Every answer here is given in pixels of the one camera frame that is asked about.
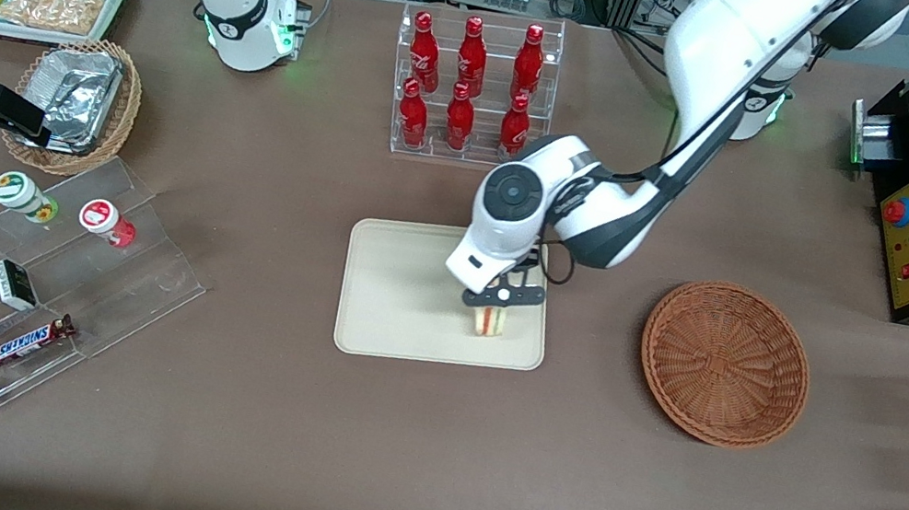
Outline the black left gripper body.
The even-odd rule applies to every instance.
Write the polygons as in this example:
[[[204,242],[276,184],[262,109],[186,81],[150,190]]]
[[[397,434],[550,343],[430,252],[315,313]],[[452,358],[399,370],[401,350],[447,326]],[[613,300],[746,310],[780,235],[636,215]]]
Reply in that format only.
[[[465,307],[473,308],[535,307],[544,304],[547,289],[530,280],[530,272],[542,269],[542,263],[541,256],[529,254],[519,261],[516,269],[499,274],[481,292],[462,291],[462,303]]]

